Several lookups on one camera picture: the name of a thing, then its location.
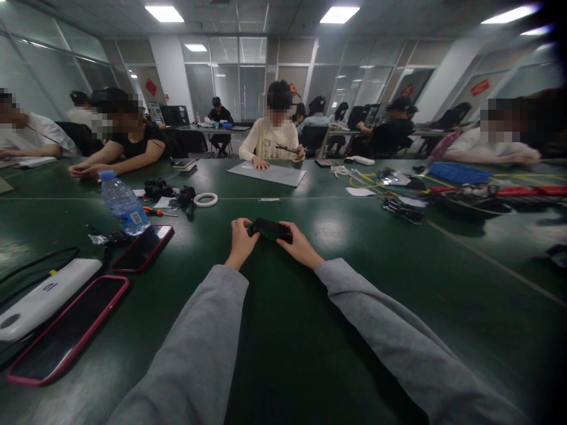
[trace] white shirt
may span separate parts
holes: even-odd
[[[471,152],[476,155],[505,156],[514,153],[535,152],[521,142],[514,142],[516,134],[511,132],[486,132],[480,127],[463,133],[445,152]]]
[[[93,113],[89,109],[75,106],[67,112],[67,120],[77,124],[84,124],[91,130],[93,129]]]
[[[276,149],[278,143],[290,149],[299,145],[297,129],[291,121],[284,121],[280,127],[273,127],[269,118],[260,118],[252,126],[248,137],[238,150],[241,159],[251,161],[256,149],[256,156],[264,160],[291,159],[295,161],[292,152]]]
[[[0,126],[0,151],[34,151],[46,145],[60,145],[63,148],[63,156],[80,155],[75,143],[61,127],[47,117],[31,112],[28,116],[28,123],[23,129],[4,124]]]

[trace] bottle cap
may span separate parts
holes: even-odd
[[[112,180],[112,179],[116,178],[116,172],[114,170],[99,171],[99,177],[102,181]]]

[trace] water bottle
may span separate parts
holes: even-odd
[[[130,236],[137,236],[146,230],[150,223],[138,197],[113,170],[99,172],[102,180],[102,197],[112,215],[118,220],[122,230]]]

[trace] tape roll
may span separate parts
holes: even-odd
[[[212,200],[209,202],[199,202],[200,199],[206,197],[212,197]],[[219,197],[212,193],[200,194],[193,199],[193,203],[195,203],[195,205],[198,207],[211,207],[212,205],[216,204],[218,201],[219,201]]]

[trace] workbench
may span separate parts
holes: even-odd
[[[69,176],[67,167],[81,160],[29,171],[0,169],[15,188],[0,195],[2,275],[71,246],[81,248],[80,257],[102,258],[86,225],[105,234],[118,225],[100,184]],[[344,258],[416,313],[500,394],[528,413],[542,405],[545,392],[535,388],[554,377],[553,343],[557,324],[567,319],[567,290],[554,265],[532,257],[565,242],[564,210],[545,208],[478,225],[430,207],[429,221],[414,225],[385,211],[374,197],[352,197],[345,190],[348,177],[336,178],[313,161],[274,162],[307,171],[297,188],[226,172],[239,162],[200,160],[187,174],[160,162],[120,176],[133,189],[162,177],[198,194],[214,192],[219,202],[195,208],[191,220],[181,210],[174,212],[179,218],[151,217],[153,224],[172,225],[175,235],[146,272],[128,276],[131,289],[59,380],[44,388],[10,384],[10,363],[4,365],[3,423],[104,422],[144,376],[211,267],[226,260],[230,222],[238,217],[295,222],[323,258]],[[355,168],[412,172],[422,163],[386,160]],[[494,172],[520,184],[566,184],[564,170]],[[424,181],[449,184],[434,176]],[[241,273],[250,286],[226,423],[427,423],[312,271],[261,240]],[[26,279],[24,274],[2,285],[0,299]]]

